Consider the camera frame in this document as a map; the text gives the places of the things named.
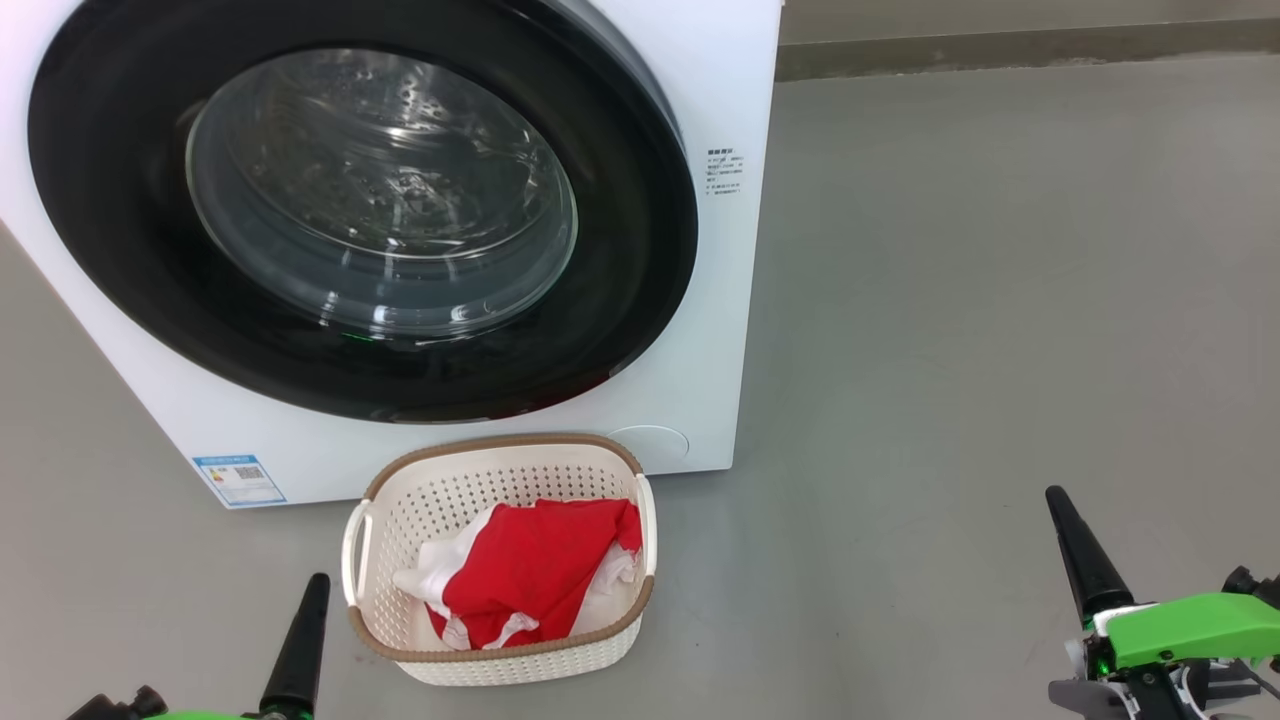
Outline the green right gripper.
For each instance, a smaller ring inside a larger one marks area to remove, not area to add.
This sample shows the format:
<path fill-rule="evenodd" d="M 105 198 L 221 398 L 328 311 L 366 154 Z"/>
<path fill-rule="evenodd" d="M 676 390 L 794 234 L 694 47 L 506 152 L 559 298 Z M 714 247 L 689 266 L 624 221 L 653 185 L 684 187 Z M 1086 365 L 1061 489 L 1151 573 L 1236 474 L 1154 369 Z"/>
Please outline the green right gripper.
<path fill-rule="evenodd" d="M 1083 625 L 1080 679 L 1126 716 L 1204 716 L 1212 671 L 1277 666 L 1277 607 L 1256 594 L 1204 593 L 1138 603 L 1061 486 L 1044 491 L 1064 570 Z"/>

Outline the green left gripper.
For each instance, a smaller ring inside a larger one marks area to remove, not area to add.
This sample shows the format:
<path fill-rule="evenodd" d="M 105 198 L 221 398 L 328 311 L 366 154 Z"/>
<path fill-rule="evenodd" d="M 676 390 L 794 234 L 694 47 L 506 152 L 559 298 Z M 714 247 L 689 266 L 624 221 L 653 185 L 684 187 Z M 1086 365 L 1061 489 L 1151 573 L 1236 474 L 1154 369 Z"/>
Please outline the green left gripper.
<path fill-rule="evenodd" d="M 140 717 L 159 720 L 312 719 L 317 705 L 330 589 L 332 580 L 326 573 L 315 573 L 310 577 L 260 700 L 257 712 L 234 715 L 200 710 L 166 710 L 165 712 L 146 714 L 140 711 Z"/>

